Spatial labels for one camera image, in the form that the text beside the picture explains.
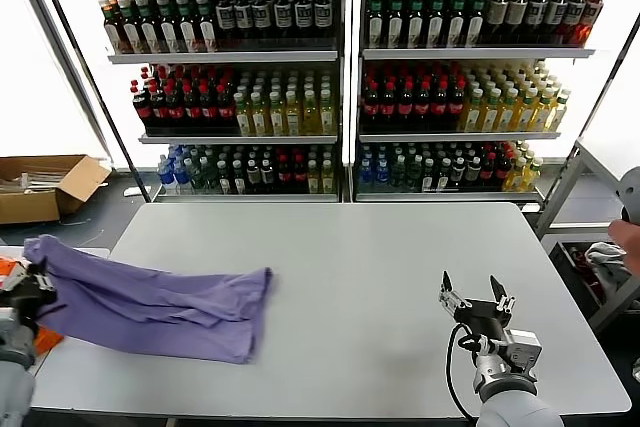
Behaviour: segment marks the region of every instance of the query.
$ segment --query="white shelf divider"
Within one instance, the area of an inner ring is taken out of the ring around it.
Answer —
[[[310,145],[310,144],[335,144],[338,141],[336,135],[304,135],[295,137],[240,137],[240,136],[148,136],[140,137],[142,144],[215,144],[215,145]]]
[[[586,59],[594,49],[579,47],[477,47],[474,49],[364,49],[364,60],[421,59]]]

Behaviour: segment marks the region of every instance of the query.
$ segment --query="white table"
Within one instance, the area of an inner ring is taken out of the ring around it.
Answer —
[[[437,300],[443,269],[465,296],[491,298],[494,274],[517,297],[512,326],[538,334],[540,396],[559,413],[631,405],[511,204],[147,204],[111,259],[184,274],[272,267],[255,361],[130,355],[67,340],[38,375],[34,407],[170,417],[460,417],[444,376],[454,322]],[[454,383],[477,413],[474,371],[457,349]]]

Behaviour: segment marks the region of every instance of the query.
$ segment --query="purple cloth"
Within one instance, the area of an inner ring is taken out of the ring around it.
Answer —
[[[123,352],[244,364],[263,324],[271,270],[176,275],[95,257],[42,235],[24,256],[46,262],[58,301],[40,324]]]

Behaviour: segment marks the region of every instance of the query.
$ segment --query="orange cloth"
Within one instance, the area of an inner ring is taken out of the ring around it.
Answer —
[[[0,276],[7,276],[11,273],[11,270],[15,267],[16,261],[7,257],[0,256]],[[45,352],[53,349],[58,343],[64,339],[60,334],[55,333],[46,327],[40,327],[38,330],[38,336],[36,337],[35,347],[36,355],[42,355]]]

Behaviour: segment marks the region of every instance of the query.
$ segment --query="robotic arm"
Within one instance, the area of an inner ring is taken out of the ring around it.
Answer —
[[[19,427],[29,412],[35,379],[33,340],[38,309],[56,300],[40,265],[20,259],[0,287],[0,427]]]
[[[491,276],[496,301],[461,297],[444,272],[439,300],[467,335],[458,346],[471,352],[476,366],[473,389],[482,400],[478,427],[563,427],[560,416],[536,397],[532,372],[542,346],[533,332],[507,329],[515,297]],[[450,380],[451,353],[447,354],[447,379]],[[451,383],[454,401],[459,408]],[[462,409],[467,418],[470,416]]]

